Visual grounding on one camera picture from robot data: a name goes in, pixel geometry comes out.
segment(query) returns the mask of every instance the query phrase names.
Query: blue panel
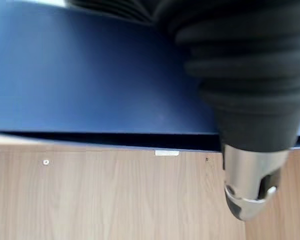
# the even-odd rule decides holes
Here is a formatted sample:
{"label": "blue panel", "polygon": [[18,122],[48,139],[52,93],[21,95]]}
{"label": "blue panel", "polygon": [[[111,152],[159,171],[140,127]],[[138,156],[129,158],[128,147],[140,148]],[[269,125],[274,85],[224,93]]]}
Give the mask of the blue panel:
{"label": "blue panel", "polygon": [[183,60],[149,26],[8,3],[0,17],[0,131],[215,133]]}

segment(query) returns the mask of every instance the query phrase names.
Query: screw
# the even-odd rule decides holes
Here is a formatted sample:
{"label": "screw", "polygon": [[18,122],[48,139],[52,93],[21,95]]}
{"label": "screw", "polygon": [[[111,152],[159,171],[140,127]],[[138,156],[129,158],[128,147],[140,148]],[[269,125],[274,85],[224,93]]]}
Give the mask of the screw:
{"label": "screw", "polygon": [[48,159],[43,160],[43,165],[47,166],[49,165],[50,161]]}

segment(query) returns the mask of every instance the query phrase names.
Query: metal tip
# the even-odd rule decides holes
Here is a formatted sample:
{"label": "metal tip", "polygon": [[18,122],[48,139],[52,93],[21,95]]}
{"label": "metal tip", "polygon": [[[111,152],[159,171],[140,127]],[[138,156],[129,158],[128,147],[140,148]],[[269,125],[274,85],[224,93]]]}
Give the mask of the metal tip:
{"label": "metal tip", "polygon": [[247,221],[255,217],[265,206],[265,204],[274,196],[277,188],[275,186],[268,189],[266,198],[261,200],[251,200],[244,198],[235,198],[225,186],[226,203],[231,213],[241,221]]}

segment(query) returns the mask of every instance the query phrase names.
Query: metal nozzle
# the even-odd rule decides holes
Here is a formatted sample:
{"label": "metal nozzle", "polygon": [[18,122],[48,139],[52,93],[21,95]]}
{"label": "metal nozzle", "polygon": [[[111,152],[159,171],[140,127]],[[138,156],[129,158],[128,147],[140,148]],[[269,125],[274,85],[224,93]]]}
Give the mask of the metal nozzle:
{"label": "metal nozzle", "polygon": [[276,193],[289,151],[252,152],[224,146],[224,192],[239,220],[257,215]]}

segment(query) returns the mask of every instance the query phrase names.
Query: wood grain surface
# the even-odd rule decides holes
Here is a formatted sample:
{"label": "wood grain surface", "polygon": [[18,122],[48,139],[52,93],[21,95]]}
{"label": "wood grain surface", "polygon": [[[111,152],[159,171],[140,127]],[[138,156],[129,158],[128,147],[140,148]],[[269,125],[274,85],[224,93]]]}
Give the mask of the wood grain surface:
{"label": "wood grain surface", "polygon": [[300,240],[300,150],[290,154],[278,194],[246,223],[247,240]]}
{"label": "wood grain surface", "polygon": [[223,181],[219,153],[0,146],[0,240],[245,240]]}

